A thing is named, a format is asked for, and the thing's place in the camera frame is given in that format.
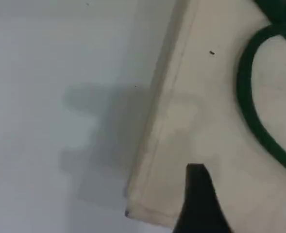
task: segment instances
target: black object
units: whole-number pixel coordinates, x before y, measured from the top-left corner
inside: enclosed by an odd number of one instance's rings
[[[187,165],[185,202],[173,233],[233,233],[203,164]]]

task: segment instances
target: green rope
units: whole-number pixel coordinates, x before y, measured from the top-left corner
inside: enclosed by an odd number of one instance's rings
[[[265,129],[256,112],[252,97],[252,64],[262,43],[282,35],[286,38],[286,0],[255,0],[272,22],[258,31],[248,42],[239,62],[236,77],[236,97],[245,121],[258,142],[286,168],[286,151]]]

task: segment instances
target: white surface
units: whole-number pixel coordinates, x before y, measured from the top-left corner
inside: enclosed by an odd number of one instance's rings
[[[0,0],[0,233],[168,230],[122,192],[174,0]]]

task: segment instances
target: green cord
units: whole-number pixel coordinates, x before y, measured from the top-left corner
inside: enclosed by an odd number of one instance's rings
[[[256,112],[252,97],[252,64],[262,43],[269,38],[282,35],[286,38],[286,0],[255,0],[272,22],[258,31],[247,44],[238,65],[236,97],[245,121],[258,142],[286,168],[286,151],[265,129]]]

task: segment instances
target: green cable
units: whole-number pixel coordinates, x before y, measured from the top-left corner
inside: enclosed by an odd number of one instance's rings
[[[286,151],[265,129],[257,114],[252,97],[252,64],[260,45],[269,38],[286,38],[286,0],[255,0],[272,22],[258,31],[248,42],[238,65],[236,97],[245,121],[258,142],[286,168]]]

